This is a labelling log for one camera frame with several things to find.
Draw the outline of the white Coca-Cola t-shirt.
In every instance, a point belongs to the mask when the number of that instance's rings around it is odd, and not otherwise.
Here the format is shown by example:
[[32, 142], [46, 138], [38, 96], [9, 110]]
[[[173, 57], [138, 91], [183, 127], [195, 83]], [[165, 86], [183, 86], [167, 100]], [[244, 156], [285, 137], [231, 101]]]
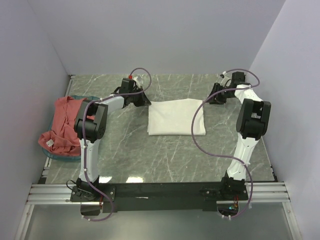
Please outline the white Coca-Cola t-shirt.
[[148, 127], [150, 136], [190, 136], [194, 114], [199, 109], [193, 124], [195, 136], [206, 135], [202, 100], [186, 98], [152, 102], [148, 107]]

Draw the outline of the aluminium frame rail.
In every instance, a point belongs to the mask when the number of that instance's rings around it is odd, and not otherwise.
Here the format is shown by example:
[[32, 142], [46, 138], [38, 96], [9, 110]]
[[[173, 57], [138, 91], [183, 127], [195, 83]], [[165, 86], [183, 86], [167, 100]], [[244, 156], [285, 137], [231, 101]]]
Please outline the aluminium frame rail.
[[[246, 184], [246, 191], [252, 191], [252, 203], [290, 202], [284, 182], [255, 182]], [[64, 184], [33, 184], [26, 200], [27, 205], [69, 205], [72, 191]]]

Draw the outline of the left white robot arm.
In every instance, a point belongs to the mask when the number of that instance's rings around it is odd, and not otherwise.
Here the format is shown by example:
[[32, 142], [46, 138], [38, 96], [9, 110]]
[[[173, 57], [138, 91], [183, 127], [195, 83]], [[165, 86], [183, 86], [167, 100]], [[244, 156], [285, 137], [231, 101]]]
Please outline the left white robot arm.
[[81, 157], [80, 174], [75, 182], [76, 195], [94, 201], [102, 194], [99, 188], [98, 151], [106, 132], [107, 118], [110, 113], [130, 104], [135, 107], [151, 105], [142, 85], [132, 75], [123, 78], [121, 85], [108, 97], [82, 101], [74, 122]]

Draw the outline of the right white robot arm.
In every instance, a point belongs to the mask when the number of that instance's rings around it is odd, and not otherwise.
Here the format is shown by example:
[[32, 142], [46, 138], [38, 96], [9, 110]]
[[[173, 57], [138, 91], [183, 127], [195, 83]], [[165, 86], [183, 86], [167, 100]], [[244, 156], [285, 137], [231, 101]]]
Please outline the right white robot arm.
[[246, 82], [246, 73], [260, 82], [254, 73], [242, 68], [224, 71], [220, 77], [226, 83], [215, 83], [207, 101], [210, 105], [223, 105], [227, 99], [237, 98], [241, 103], [235, 127], [238, 135], [235, 152], [219, 187], [219, 194], [226, 200], [245, 192], [246, 167], [256, 145], [267, 132], [272, 107], [269, 101], [258, 97], [253, 85]]

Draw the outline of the black base beam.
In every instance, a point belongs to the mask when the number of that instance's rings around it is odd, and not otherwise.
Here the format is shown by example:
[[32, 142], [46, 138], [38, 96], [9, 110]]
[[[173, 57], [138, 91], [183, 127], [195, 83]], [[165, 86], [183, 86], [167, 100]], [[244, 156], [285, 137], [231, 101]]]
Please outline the black base beam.
[[97, 203], [108, 213], [124, 211], [202, 210], [217, 211], [218, 202], [248, 200], [248, 190], [220, 182], [101, 183], [101, 193], [72, 188], [70, 201], [84, 205]]

